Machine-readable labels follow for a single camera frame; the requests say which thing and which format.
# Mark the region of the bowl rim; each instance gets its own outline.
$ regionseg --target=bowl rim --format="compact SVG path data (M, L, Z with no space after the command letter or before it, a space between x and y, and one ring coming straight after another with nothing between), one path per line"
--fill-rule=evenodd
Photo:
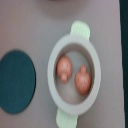
M83 48L87 49L89 55L92 58L92 61L94 64L93 66L94 66L94 70L95 70L95 72L94 72L95 79L94 79L93 87L91 89L90 94L88 95L86 100L84 100L83 102L76 104L76 105L69 104L61 98L61 96L59 95L59 93L56 89L55 79L54 79L54 71L55 71L55 64L56 64L57 57L59 56L61 50L64 49L69 44L80 45ZM101 82L100 61L99 61L98 54L97 54L95 48L93 47L92 43L81 36L65 35L64 37L62 37L57 42L57 44L54 46L54 48L51 52L49 62L48 62L47 78L48 78L48 86L49 86L51 96L52 96L55 104L61 110L63 110L64 112L66 112L68 114L71 114L71 115L81 115L81 114L85 113L86 111L88 111L89 108L91 108L91 106L93 105L93 103L96 100L96 97L98 95L99 88L100 88L100 82Z

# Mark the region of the white bowl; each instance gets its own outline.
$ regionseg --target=white bowl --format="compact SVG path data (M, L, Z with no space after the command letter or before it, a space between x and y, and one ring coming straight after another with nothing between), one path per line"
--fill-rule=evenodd
M59 95L56 88L56 64L58 58L68 51L78 51L88 60L92 74L92 88L84 101L79 104L69 104ZM99 57L92 43L76 35L67 35L61 38L52 50L48 63L48 85L51 96L56 105L70 115L81 115L93 105L99 92L101 82L101 67Z

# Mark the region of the gray surface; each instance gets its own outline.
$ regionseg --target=gray surface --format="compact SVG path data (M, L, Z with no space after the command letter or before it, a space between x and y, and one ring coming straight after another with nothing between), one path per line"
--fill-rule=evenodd
M56 128L56 106L47 83L47 63L55 43L76 19L91 28L91 42L102 67L102 82L93 107L78 128L124 128L118 0L1 0L0 57L19 48L32 58L37 87L29 107L18 115L0 110L1 128Z

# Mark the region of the white surface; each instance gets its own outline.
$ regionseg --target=white surface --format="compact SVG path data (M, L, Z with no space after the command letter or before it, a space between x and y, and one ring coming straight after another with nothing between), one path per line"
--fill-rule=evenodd
M91 29L101 68L101 88L92 108L79 117L78 128L124 128L124 99L118 0L1 0L0 57L20 48L37 72L34 98L28 108L9 115L0 110L1 128L57 128L47 83L47 64L54 45L75 20Z

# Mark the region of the dark green circle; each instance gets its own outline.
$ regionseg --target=dark green circle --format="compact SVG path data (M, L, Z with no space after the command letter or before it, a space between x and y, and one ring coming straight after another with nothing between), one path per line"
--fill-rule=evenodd
M8 113L23 111L30 103L36 85L36 73L29 56L10 51L0 62L0 106Z

